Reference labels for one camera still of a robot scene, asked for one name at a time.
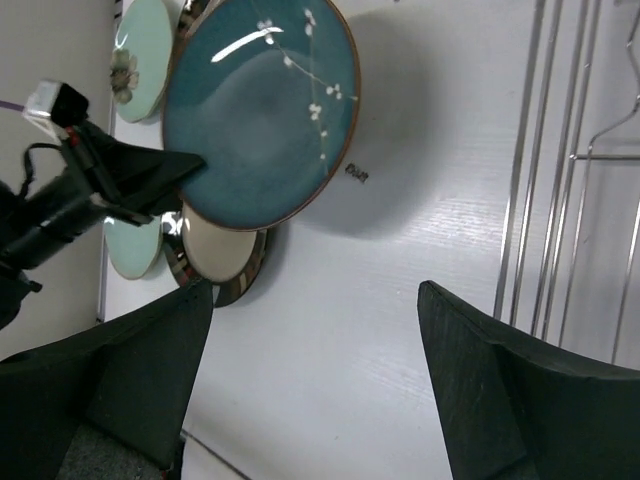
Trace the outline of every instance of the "white table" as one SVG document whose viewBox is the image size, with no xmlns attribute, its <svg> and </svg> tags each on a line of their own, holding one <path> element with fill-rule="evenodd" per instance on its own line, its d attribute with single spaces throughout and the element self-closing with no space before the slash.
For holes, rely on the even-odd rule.
<svg viewBox="0 0 640 480">
<path fill-rule="evenodd" d="M 339 173 L 215 311 L 186 427 L 253 479 L 446 480 L 418 285 L 491 311 L 533 2 L 336 3 L 364 82 L 345 162 L 370 178 Z M 115 135 L 161 146 L 158 117 Z M 106 317 L 174 288 L 164 259 L 109 265 Z"/>
</svg>

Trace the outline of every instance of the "gray wall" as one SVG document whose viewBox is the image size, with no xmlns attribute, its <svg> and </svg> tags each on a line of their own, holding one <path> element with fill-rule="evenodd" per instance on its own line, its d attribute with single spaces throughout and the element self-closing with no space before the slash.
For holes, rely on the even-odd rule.
<svg viewBox="0 0 640 480">
<path fill-rule="evenodd" d="M 3 1 L 0 7 L 0 100 L 23 104 L 42 77 L 63 80 L 91 102 L 91 118 L 109 123 L 108 66 L 114 4 L 104 0 Z M 0 109 L 0 178 L 16 191 L 22 151 L 48 138 Z M 60 173 L 62 158 L 36 156 L 32 192 Z M 18 318 L 0 331 L 0 358 L 89 328 L 95 322 L 101 231 L 94 228 L 49 262 L 29 272 L 44 284 L 23 302 Z"/>
</svg>

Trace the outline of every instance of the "black cable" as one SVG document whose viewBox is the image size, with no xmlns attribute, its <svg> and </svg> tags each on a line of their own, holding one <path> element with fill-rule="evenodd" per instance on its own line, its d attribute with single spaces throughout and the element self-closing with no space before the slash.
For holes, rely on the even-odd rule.
<svg viewBox="0 0 640 480">
<path fill-rule="evenodd" d="M 22 155 L 22 165 L 24 167 L 24 181 L 22 182 L 22 186 L 20 187 L 20 193 L 18 194 L 18 198 L 20 198 L 21 200 L 25 200 L 27 198 L 27 195 L 29 195 L 29 186 L 35 180 L 36 170 L 33 167 L 31 150 L 35 150 L 39 148 L 60 151 L 60 147 L 52 143 L 33 143 L 29 145 L 29 147 L 24 151 Z"/>
</svg>

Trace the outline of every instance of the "teal plate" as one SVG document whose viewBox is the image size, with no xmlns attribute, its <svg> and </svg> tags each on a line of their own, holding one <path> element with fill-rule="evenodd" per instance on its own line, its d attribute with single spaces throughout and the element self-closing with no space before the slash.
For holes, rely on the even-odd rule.
<svg viewBox="0 0 640 480">
<path fill-rule="evenodd" d="M 118 28 L 111 58 L 111 90 L 118 115 L 139 122 L 164 92 L 174 28 L 163 0 L 135 0 Z"/>
<path fill-rule="evenodd" d="M 232 230 L 286 220 L 338 169 L 359 95 L 353 38 L 332 3 L 223 1 L 169 79 L 164 146 L 207 162 L 181 185 L 184 200 Z"/>
<path fill-rule="evenodd" d="M 135 227 L 120 220 L 104 221 L 104 236 L 113 268 L 127 280 L 142 278 L 158 258 L 162 245 L 161 222 Z"/>
</svg>

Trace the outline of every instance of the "light green plate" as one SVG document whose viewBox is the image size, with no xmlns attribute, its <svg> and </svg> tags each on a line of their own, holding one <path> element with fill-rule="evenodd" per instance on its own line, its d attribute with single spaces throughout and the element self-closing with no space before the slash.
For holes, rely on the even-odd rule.
<svg viewBox="0 0 640 480">
<path fill-rule="evenodd" d="M 104 236 L 116 272 L 128 280 L 142 278 L 158 257 L 162 242 L 161 227 L 159 218 L 141 227 L 107 218 L 104 221 Z"/>
<path fill-rule="evenodd" d="M 150 116 L 164 92 L 174 29 L 163 0 L 135 0 L 122 19 L 111 58 L 111 90 L 120 117 Z"/>
</svg>

